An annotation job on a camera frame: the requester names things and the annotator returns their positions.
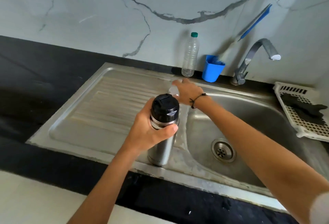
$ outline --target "white sleeve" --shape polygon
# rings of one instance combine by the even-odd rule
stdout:
[[[329,192],[315,199],[310,209],[310,224],[329,224]]]

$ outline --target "person's left arm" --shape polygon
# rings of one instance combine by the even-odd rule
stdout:
[[[105,224],[118,197],[128,170],[141,152],[173,136],[176,124],[155,130],[150,123],[151,98],[137,114],[134,124],[118,153],[105,170],[88,197],[68,221],[68,224]]]

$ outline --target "person's left hand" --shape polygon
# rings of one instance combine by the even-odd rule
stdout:
[[[157,143],[173,136],[178,130],[176,124],[171,124],[163,129],[156,130],[151,126],[150,114],[153,98],[145,104],[142,110],[137,113],[133,126],[122,145],[122,149],[128,149],[139,155],[156,145]]]

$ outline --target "thermos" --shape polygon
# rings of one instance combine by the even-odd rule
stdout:
[[[171,94],[157,96],[151,108],[150,121],[154,129],[162,129],[179,123],[179,102]],[[156,166],[166,165],[175,142],[176,133],[148,150],[149,161]]]

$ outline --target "stainless steel sink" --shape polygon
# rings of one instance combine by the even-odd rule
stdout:
[[[136,113],[150,97],[166,93],[175,79],[179,77],[105,63],[28,143],[107,164],[121,147]],[[296,137],[273,93],[193,82],[329,179],[329,155],[324,147],[319,141]],[[132,171],[285,211],[211,120],[186,105],[181,105],[168,164],[152,166],[145,152]]]

